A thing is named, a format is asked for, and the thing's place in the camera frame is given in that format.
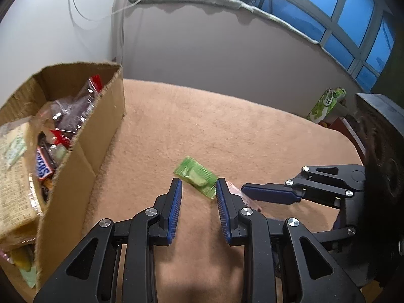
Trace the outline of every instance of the cardboard flap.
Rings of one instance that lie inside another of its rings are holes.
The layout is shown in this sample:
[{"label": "cardboard flap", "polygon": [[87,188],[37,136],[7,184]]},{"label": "cardboard flap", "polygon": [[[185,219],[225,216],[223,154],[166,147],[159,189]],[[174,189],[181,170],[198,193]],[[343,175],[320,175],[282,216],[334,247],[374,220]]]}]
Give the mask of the cardboard flap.
[{"label": "cardboard flap", "polygon": [[96,175],[77,143],[54,183],[36,241],[37,289],[81,239],[81,229]]},{"label": "cardboard flap", "polygon": [[80,135],[76,137],[94,173],[98,173],[115,134],[116,125],[124,114],[125,100],[122,97],[124,97],[122,72],[117,72],[102,90],[102,94],[96,100],[96,108],[84,123]]},{"label": "cardboard flap", "polygon": [[106,85],[120,66],[113,63],[58,64],[45,67],[35,74],[35,80],[44,88],[49,101],[75,96],[90,76],[99,74],[103,85]]},{"label": "cardboard flap", "polygon": [[34,78],[29,78],[1,107],[0,125],[35,115],[45,102],[42,87]]}]

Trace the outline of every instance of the white cord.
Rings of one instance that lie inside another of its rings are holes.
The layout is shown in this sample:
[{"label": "white cord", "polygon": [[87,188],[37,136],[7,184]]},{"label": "white cord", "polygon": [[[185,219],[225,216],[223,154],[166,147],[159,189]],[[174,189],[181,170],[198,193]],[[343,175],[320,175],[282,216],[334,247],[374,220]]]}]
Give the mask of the white cord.
[{"label": "white cord", "polygon": [[84,16],[84,15],[78,10],[75,1],[74,1],[74,0],[72,0],[72,1],[73,1],[73,4],[74,4],[74,8],[76,9],[76,11],[78,12],[78,14],[79,14],[81,17],[83,17],[85,20],[88,20],[89,22],[100,22],[100,21],[102,21],[102,20],[104,20],[104,19],[106,19],[106,18],[108,18],[108,17],[113,16],[114,14],[117,14],[118,12],[121,12],[121,11],[123,11],[123,10],[125,10],[125,9],[130,8],[130,7],[133,7],[134,5],[138,4],[138,3],[139,3],[140,1],[142,1],[142,0],[137,0],[137,1],[135,1],[134,3],[132,3],[132,4],[128,5],[128,6],[125,6],[125,7],[121,8],[121,9],[118,9],[118,10],[112,12],[111,14],[109,14],[109,15],[107,15],[107,16],[105,16],[105,17],[102,17],[102,18],[100,18],[100,19],[87,18],[86,16]]}]

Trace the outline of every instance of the plastic bag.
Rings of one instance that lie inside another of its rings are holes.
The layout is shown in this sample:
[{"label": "plastic bag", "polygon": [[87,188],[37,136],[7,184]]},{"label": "plastic bag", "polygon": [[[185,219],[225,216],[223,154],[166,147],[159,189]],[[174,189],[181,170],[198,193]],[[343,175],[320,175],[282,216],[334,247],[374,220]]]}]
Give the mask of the plastic bag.
[{"label": "plastic bag", "polygon": [[57,124],[57,129],[70,139],[80,130],[81,125],[87,120],[94,109],[94,100],[102,89],[99,75],[90,77],[80,92],[74,98],[61,121]]},{"label": "plastic bag", "polygon": [[35,240],[44,201],[36,177],[37,129],[31,117],[0,127],[0,249]]},{"label": "plastic bag", "polygon": [[70,105],[73,102],[72,97],[55,100],[50,104],[50,112],[55,126],[58,126],[65,115],[69,114]]},{"label": "plastic bag", "polygon": [[229,192],[232,193],[233,195],[240,196],[241,199],[243,200],[243,203],[246,207],[252,208],[253,210],[256,210],[258,212],[261,211],[261,206],[259,206],[255,200],[249,198],[245,193],[243,193],[239,188],[237,188],[233,183],[226,181],[227,186],[229,188]]}]

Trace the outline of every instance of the window frame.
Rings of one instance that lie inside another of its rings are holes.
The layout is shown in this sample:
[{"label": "window frame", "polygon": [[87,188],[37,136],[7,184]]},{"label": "window frame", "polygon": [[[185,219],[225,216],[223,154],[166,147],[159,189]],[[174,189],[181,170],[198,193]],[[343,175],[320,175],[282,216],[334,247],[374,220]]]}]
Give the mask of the window frame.
[{"label": "window frame", "polygon": [[359,74],[362,66],[365,66],[372,72],[377,78],[380,73],[375,70],[371,65],[366,62],[368,55],[373,47],[373,44],[376,40],[378,30],[380,28],[383,12],[388,12],[393,14],[384,0],[373,0],[374,6],[372,15],[370,17],[370,21],[368,24],[368,28],[365,32],[363,40],[360,46],[356,46],[353,40],[349,37],[349,35],[338,25],[339,17],[341,16],[342,10],[346,3],[346,0],[337,0],[335,5],[333,14],[329,17],[325,12],[323,12],[319,7],[313,4],[310,0],[287,0],[291,2],[308,15],[313,17],[316,21],[318,21],[322,26],[326,28],[326,31],[323,37],[320,40],[320,45],[324,48],[331,34],[333,34],[353,55],[353,61],[349,68],[347,69],[348,73],[355,79]]}]

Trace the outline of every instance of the beige floor covering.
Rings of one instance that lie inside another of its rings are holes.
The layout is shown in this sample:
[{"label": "beige floor covering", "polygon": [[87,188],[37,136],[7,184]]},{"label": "beige floor covering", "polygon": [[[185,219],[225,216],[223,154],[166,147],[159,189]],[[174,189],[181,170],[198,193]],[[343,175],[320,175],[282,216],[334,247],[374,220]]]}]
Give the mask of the beige floor covering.
[{"label": "beige floor covering", "polygon": [[[125,97],[127,115],[96,180],[83,234],[102,218],[121,221],[152,206],[187,155],[238,187],[283,183],[304,165],[360,164],[342,134],[270,107],[134,80],[125,80]],[[265,216],[294,216],[311,231],[328,230],[337,213],[308,201],[260,205]],[[216,200],[187,183],[173,245],[155,252],[160,303],[240,301],[243,248],[225,243]]]}]

